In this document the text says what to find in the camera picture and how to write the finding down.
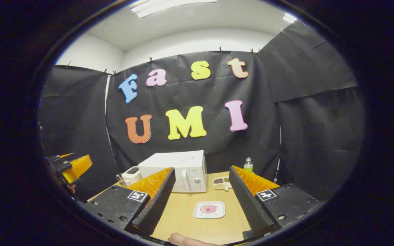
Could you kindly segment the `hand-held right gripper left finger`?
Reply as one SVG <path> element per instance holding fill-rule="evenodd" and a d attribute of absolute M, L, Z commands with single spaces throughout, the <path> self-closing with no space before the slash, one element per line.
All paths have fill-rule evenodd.
<path fill-rule="evenodd" d="M 175 181 L 175 170 L 168 167 L 128 187 L 113 185 L 81 206 L 112 227 L 149 236 L 163 214 Z"/>

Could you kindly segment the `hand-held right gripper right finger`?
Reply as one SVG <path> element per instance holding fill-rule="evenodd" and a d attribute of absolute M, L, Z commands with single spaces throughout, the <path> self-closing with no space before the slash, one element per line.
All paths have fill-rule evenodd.
<path fill-rule="evenodd" d="M 229 181 L 251 228 L 251 237 L 263 236 L 299 222 L 320 201 L 297 185 L 278 185 L 237 166 Z"/>

